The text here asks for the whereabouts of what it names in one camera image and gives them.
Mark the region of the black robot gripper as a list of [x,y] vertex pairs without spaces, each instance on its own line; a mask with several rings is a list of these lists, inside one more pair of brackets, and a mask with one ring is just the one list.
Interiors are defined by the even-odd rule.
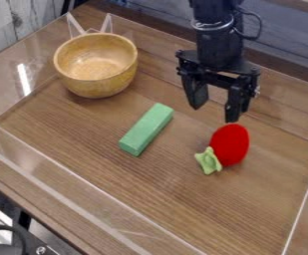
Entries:
[[198,110],[207,102],[207,85],[227,90],[225,121],[235,123],[257,92],[258,68],[242,57],[241,23],[235,19],[205,23],[193,19],[195,49],[178,50],[177,74],[187,103]]

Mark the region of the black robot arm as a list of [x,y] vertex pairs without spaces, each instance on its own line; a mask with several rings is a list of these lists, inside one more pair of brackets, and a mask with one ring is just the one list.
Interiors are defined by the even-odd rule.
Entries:
[[235,123],[258,93],[259,68],[243,59],[243,41],[258,39],[243,34],[242,16],[259,16],[243,10],[243,0],[189,0],[193,10],[190,26],[195,32],[195,49],[178,50],[177,74],[189,105],[198,110],[209,100],[207,86],[227,90],[225,121]]

